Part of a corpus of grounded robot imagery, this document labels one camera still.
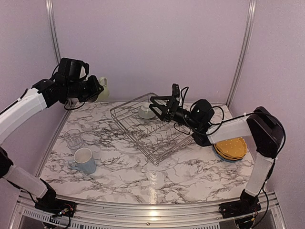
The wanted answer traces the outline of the green mug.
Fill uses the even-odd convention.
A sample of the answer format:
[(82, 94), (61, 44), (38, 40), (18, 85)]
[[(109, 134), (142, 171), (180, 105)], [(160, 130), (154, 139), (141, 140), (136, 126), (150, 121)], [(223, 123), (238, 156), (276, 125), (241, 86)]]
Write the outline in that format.
[(94, 101), (95, 103), (107, 100), (110, 95), (108, 81), (105, 77), (99, 79), (99, 84), (103, 87), (103, 91), (98, 95), (97, 99)]

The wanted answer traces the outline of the white ribbed bowl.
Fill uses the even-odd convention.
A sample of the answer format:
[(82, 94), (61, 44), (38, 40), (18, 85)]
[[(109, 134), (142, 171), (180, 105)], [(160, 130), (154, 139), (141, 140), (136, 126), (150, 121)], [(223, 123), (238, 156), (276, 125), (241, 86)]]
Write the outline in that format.
[(155, 117), (155, 113), (149, 108), (150, 103), (149, 102), (144, 102), (139, 110), (138, 110), (138, 115), (142, 119), (152, 119)]

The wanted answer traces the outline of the clear glass back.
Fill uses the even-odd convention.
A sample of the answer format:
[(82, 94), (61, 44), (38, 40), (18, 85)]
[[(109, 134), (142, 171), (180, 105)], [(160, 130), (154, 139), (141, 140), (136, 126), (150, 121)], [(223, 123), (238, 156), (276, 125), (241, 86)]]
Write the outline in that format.
[(70, 129), (64, 134), (64, 140), (71, 150), (77, 150), (83, 145), (83, 138), (79, 129)]

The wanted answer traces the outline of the light blue mug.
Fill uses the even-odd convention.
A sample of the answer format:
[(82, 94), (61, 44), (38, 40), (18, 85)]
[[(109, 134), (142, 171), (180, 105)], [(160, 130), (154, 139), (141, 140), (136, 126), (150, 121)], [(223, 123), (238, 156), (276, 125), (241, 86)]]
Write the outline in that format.
[(96, 171), (96, 163), (93, 158), (93, 153), (89, 148), (78, 149), (72, 160), (68, 161), (71, 169), (82, 171), (84, 174), (90, 175)]

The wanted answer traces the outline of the yellow plate front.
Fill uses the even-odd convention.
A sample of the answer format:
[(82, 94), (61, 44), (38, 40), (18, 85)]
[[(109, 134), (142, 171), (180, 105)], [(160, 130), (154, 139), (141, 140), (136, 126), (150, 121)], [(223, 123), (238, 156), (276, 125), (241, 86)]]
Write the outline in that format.
[(232, 159), (232, 160), (237, 160), (237, 159), (242, 159), (246, 155), (246, 152), (242, 152), (241, 154), (238, 154), (236, 152), (234, 153), (223, 153), (220, 151), (216, 146), (213, 146), (213, 149), (217, 151), (222, 157), (227, 158), (227, 159)]

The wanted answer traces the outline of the yellow plate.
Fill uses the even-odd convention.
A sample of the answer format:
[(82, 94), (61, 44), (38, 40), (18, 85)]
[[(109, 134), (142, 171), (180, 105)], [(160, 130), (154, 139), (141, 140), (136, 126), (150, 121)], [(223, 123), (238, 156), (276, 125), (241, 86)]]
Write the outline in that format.
[(234, 138), (216, 143), (216, 146), (223, 153), (238, 153), (247, 152), (247, 145), (243, 138)]
[(238, 154), (236, 152), (234, 153), (223, 153), (220, 151), (216, 146), (213, 146), (213, 149), (217, 151), (222, 157), (227, 158), (227, 159), (232, 159), (232, 160), (237, 160), (237, 159), (242, 159), (246, 155), (246, 152), (242, 152), (241, 154)]

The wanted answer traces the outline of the yellow plate back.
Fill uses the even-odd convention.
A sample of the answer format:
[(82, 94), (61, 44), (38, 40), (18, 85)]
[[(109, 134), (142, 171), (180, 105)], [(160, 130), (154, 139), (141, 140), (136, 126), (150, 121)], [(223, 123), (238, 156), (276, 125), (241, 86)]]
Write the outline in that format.
[(243, 138), (234, 138), (216, 143), (216, 146), (223, 153), (238, 153), (247, 152), (247, 145)]

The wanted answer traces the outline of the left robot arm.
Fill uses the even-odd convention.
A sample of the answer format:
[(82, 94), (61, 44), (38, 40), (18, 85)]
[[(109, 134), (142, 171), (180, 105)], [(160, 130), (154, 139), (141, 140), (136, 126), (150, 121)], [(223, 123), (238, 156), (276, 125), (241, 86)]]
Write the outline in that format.
[[(95, 102), (106, 87), (97, 76), (89, 73), (88, 63), (61, 58), (50, 78), (33, 84), (1, 111), (0, 142), (3, 144), (27, 121), (57, 103), (67, 105), (69, 100)], [(27, 192), (37, 209), (55, 215), (70, 215), (75, 208), (74, 202), (57, 198), (56, 191), (46, 181), (15, 165), (4, 148), (0, 149), (0, 177)]]

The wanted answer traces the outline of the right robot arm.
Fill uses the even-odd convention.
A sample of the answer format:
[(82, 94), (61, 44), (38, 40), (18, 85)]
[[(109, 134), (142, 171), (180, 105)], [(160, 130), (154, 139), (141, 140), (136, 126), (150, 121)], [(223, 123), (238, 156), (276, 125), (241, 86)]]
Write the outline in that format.
[(149, 108), (164, 122), (174, 121), (193, 131), (192, 137), (200, 146), (251, 136), (256, 144), (257, 156), (254, 167), (239, 200), (220, 204), (219, 212), (223, 218), (250, 214), (261, 209), (258, 195), (269, 180), (277, 155), (282, 150), (286, 134), (281, 122), (263, 106), (253, 112), (212, 125), (214, 115), (212, 105), (205, 99), (194, 103), (187, 111), (177, 100), (176, 95), (152, 96)]

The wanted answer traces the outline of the left aluminium post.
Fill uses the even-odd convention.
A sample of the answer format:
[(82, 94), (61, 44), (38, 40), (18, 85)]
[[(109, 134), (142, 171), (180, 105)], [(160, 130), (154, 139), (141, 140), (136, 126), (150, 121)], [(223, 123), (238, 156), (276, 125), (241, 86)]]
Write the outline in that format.
[(54, 50), (56, 63), (59, 64), (60, 60), (61, 60), (61, 52), (60, 52), (58, 35), (57, 35), (57, 31), (56, 31), (53, 1), (52, 0), (46, 0), (45, 3), (46, 3), (47, 19), (48, 19), (48, 24), (49, 24), (50, 33), (51, 33), (52, 47), (53, 47), (53, 50)]

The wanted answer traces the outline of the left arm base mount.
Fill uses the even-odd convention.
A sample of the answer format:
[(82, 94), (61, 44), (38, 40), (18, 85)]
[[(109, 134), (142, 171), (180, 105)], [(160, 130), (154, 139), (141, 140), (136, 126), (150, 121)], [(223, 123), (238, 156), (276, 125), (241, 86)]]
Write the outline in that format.
[(55, 217), (63, 215), (72, 218), (76, 209), (76, 203), (73, 201), (56, 198), (49, 205), (39, 201), (35, 203), (35, 208), (52, 213), (55, 215)]

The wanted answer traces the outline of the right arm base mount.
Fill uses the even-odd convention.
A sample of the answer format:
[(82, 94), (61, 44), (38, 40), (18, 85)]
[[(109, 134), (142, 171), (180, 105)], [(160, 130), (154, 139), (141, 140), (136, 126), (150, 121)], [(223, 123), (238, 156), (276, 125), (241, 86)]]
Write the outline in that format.
[(219, 212), (222, 214), (224, 219), (255, 213), (261, 209), (258, 200), (256, 200), (252, 205), (246, 200), (231, 201), (219, 205)]

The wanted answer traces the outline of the front aluminium rail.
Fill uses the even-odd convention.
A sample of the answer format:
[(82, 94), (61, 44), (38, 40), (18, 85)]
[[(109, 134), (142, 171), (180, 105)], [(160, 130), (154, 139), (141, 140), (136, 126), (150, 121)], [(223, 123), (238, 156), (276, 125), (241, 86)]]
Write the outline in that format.
[(73, 217), (51, 219), (51, 214), (34, 207), (30, 196), (20, 192), (9, 222), (10, 229), (39, 228), (45, 224), (72, 229), (235, 229), (245, 216), (223, 218), (223, 201), (191, 204), (127, 204), (58, 196), (75, 202)]

